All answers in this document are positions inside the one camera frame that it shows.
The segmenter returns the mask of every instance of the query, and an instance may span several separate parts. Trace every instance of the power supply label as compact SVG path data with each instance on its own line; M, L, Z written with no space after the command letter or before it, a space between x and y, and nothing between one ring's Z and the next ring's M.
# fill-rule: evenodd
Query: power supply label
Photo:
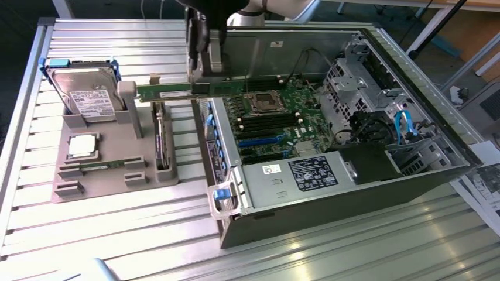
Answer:
M84 118L114 114L106 90L69 92Z
M288 162L300 191L338 184L325 156Z

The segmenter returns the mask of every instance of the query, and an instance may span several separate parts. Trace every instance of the motherboard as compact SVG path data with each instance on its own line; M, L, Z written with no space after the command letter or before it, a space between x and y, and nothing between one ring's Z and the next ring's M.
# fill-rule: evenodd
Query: motherboard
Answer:
M226 97L224 106L242 164L313 155L330 145L330 125L306 81Z

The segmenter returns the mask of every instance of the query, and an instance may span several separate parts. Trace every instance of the metal workbench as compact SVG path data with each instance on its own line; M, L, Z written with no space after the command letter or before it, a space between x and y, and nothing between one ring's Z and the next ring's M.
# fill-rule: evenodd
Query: metal workbench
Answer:
M52 204L62 105L40 56L114 56L124 80L145 84L154 72L161 82L185 81L184 22L38 26L0 158L0 280L44 276L86 257L122 280L500 279L500 237L449 184L404 205L220 250L189 102L170 103L176 186Z

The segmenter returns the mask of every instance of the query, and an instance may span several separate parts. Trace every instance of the floor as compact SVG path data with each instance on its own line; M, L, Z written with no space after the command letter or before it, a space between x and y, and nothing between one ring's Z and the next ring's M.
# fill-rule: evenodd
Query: floor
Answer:
M70 4L77 18L141 18L138 0L73 0ZM0 40L2 42L0 139L2 139L14 108L37 18L41 16L57 16L57 13L52 6L52 1L48 0L5 0L0 1L0 7L0 30L2 31L0 32ZM164 19L181 19L184 17L184 9L177 2L166 0L164 7ZM408 27L413 24L414 18L412 18L412 15L414 14L414 9L406 7L385 7L381 14L377 14L377 10L382 8L381 6L348 4L342 15L337 14L337 7L338 3L322 2L312 20L324 22L376 22L386 29L396 41L400 41ZM145 0L144 15L146 19L158 18L158 11L160 1ZM409 46L422 28L424 24L417 22L401 42L404 49ZM432 44L426 46L416 62L437 85L446 81L448 77L464 64L461 59L453 58ZM477 92L484 85L485 81L473 75L472 72L460 79L457 84L458 87L469 88L472 93Z

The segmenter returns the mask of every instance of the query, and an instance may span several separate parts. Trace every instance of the blue latch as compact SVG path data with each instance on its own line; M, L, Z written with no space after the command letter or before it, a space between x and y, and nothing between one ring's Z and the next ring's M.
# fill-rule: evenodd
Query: blue latch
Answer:
M213 193L214 200L224 200L230 198L230 190L229 189L216 189Z
M205 125L209 126L212 122L213 122L213 114L209 114L206 117Z
M48 62L49 67L68 67L69 59L50 59Z

